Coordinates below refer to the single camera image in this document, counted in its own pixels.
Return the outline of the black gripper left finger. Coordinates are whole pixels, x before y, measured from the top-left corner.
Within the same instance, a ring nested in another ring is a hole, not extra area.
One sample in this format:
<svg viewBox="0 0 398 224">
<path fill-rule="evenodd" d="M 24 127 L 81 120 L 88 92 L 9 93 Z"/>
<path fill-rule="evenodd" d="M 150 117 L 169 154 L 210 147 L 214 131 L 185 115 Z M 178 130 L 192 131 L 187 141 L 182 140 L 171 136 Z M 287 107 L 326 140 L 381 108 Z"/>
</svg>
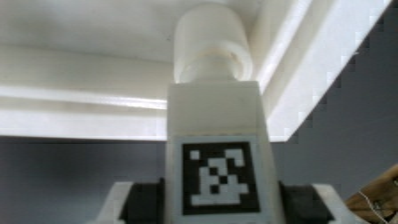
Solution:
<svg viewBox="0 0 398 224">
<path fill-rule="evenodd" d="M 88 224 L 164 224 L 164 182 L 118 182 Z"/>
</svg>

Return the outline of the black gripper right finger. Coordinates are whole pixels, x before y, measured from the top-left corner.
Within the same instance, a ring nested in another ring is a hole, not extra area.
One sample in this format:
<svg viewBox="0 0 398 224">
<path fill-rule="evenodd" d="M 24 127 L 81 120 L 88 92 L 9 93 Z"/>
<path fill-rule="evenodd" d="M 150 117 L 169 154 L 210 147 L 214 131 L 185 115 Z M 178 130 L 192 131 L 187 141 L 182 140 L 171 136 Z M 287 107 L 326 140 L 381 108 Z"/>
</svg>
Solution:
<svg viewBox="0 0 398 224">
<path fill-rule="evenodd" d="M 280 184 L 287 224 L 368 224 L 328 184 Z"/>
</svg>

